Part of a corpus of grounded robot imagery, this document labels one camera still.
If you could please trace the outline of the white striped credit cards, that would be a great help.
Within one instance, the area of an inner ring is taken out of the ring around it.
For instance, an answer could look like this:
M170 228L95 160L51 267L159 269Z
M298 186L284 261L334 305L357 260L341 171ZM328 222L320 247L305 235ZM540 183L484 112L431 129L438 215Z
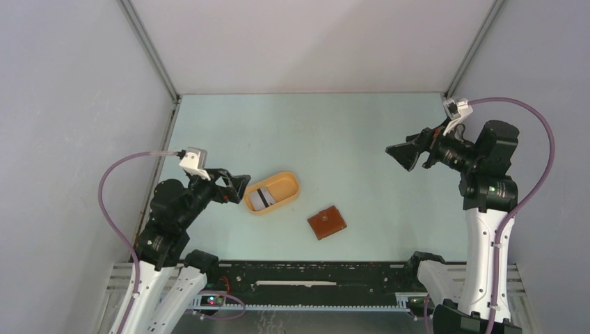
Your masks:
M271 195L271 192L265 186L249 193L248 198L254 212L268 209L276 204L276 199Z

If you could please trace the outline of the brown leather card holder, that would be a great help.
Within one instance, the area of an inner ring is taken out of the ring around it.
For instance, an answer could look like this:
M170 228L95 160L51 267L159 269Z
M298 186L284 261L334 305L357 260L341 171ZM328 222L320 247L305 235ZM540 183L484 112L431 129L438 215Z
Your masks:
M334 205L311 216L308 219L308 224L318 240L325 239L347 228L339 209Z

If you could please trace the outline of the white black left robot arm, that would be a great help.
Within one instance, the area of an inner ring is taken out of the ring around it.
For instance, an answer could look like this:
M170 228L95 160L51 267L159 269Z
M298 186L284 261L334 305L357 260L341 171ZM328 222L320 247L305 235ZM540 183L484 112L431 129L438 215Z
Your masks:
M112 333L170 333L189 301L219 283L218 257L193 250L171 290L163 293L190 240L189 226L211 202L239 204L251 179L222 168L207 173L208 178L188 174L187 184L168 179L156 186L149 221L134 247L132 277Z

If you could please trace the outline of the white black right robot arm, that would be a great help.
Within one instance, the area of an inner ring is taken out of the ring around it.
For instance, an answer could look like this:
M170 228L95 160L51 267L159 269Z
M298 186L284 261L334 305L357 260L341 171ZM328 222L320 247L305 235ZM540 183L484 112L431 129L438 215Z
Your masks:
M427 324L431 333L521 333L511 321L507 300L507 251L514 219L510 212L518 204L518 187L507 175L518 146L519 131L500 120L483 126L474 143L444 134L448 120L436 128L425 128L407 136L404 143L391 145L386 153L402 167L414 169L420 155L428 153L424 168L442 163L461 175L468 229L468 259L461 290L433 260L407 268L409 288L426 288L435 308Z

